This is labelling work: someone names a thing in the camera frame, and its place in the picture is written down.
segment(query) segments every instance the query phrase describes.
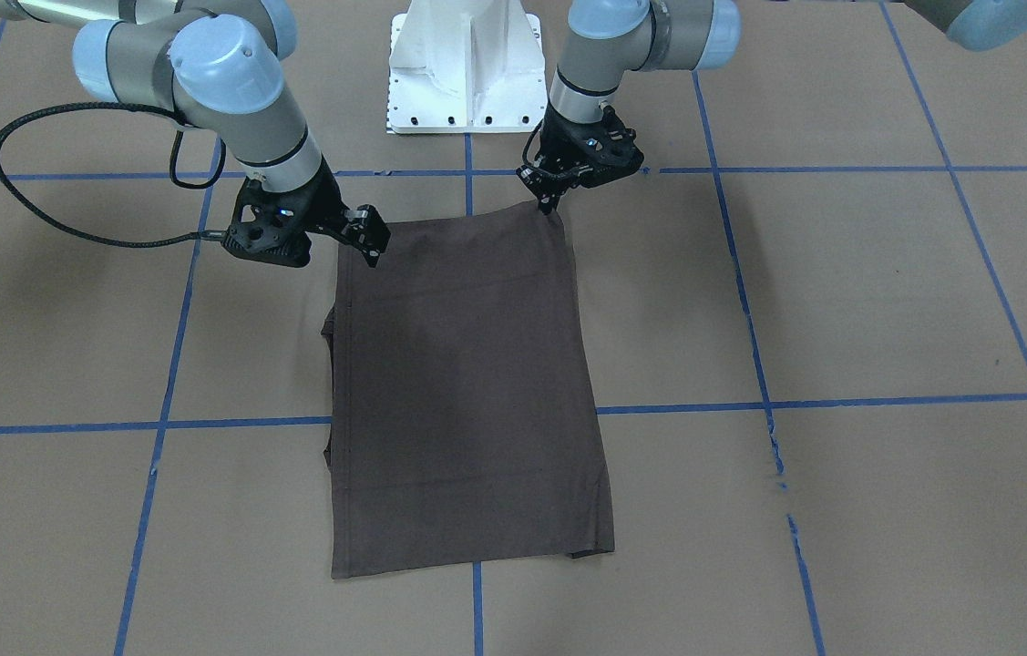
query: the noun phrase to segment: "dark brown fabric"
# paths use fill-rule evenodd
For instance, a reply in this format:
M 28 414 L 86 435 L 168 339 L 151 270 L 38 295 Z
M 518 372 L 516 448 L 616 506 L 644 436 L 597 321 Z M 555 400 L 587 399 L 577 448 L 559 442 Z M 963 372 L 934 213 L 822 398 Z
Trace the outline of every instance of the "dark brown fabric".
M 613 549 L 572 253 L 534 202 L 339 253 L 336 579 Z

